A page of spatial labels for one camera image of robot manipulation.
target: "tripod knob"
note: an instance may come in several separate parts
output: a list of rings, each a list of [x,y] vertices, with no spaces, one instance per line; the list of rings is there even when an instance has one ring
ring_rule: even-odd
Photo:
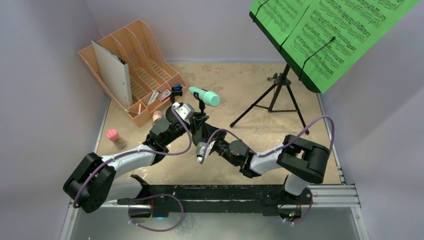
[[[274,76],[268,77],[268,81],[274,80],[276,78],[278,78],[278,73],[274,73]]]

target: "gray wall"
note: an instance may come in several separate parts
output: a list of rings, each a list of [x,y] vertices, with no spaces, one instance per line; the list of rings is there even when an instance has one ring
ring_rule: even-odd
[[[0,238],[58,239],[107,103],[77,50],[101,35],[84,0],[3,0],[0,32]]]
[[[167,60],[283,62],[249,17],[253,0],[86,0],[107,36],[141,19]]]
[[[424,235],[424,2],[322,95],[371,239]]]

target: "robotic arm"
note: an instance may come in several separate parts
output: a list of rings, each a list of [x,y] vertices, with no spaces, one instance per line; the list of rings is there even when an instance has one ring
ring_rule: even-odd
[[[284,192],[290,199],[297,199],[310,183],[323,182],[330,155],[328,148],[300,138],[281,150],[295,137],[287,135],[283,143],[275,148],[255,153],[240,139],[228,143],[225,131],[212,136],[218,128],[205,123],[209,118],[204,113],[205,103],[198,100],[201,112],[195,112],[190,104],[173,103],[166,118],[156,120],[146,140],[134,149],[105,156],[93,152],[87,154],[63,186],[63,190],[74,200],[74,207],[78,205],[86,213],[91,213],[105,201],[138,196],[142,190],[139,182],[116,178],[135,169],[157,164],[165,155],[187,152],[190,146],[180,153],[169,153],[166,147],[186,132],[189,133],[189,144],[193,140],[197,146],[199,162],[203,156],[206,158],[216,152],[233,166],[239,167],[239,171],[248,178],[261,176],[277,168],[289,170],[293,174],[286,179]]]

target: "blue object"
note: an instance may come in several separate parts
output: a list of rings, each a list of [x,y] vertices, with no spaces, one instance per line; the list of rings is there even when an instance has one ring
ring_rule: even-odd
[[[195,87],[195,86],[189,87],[188,91],[193,96],[195,95],[195,93],[197,93],[198,98],[200,100],[202,100],[204,102],[204,104],[206,104],[208,106],[216,107],[221,102],[220,96],[218,96],[218,94],[216,94],[213,91],[206,91],[206,90],[200,89],[200,88]]]

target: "black elastic cord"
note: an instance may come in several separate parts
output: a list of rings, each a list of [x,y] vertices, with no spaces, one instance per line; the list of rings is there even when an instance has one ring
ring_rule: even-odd
[[[261,9],[261,7],[262,7],[264,4],[268,3],[268,1],[269,1],[269,0],[266,0],[264,3],[262,3],[261,5],[259,5],[259,7],[257,8],[256,14],[254,15],[253,22],[255,22],[255,20],[256,20],[256,15],[258,15],[259,9]]]
[[[311,56],[309,56],[308,58],[306,58],[305,62],[303,62],[302,70],[300,71],[300,74],[299,74],[299,81],[301,80],[302,73],[304,72],[304,68],[305,68],[306,62],[309,61],[309,59],[311,59],[313,56],[315,56],[315,54],[319,53],[322,49],[324,49],[325,47],[327,47],[335,39],[336,39],[336,37],[333,36],[329,42],[327,42],[324,46],[322,46],[320,49],[318,49],[316,52],[314,52]]]

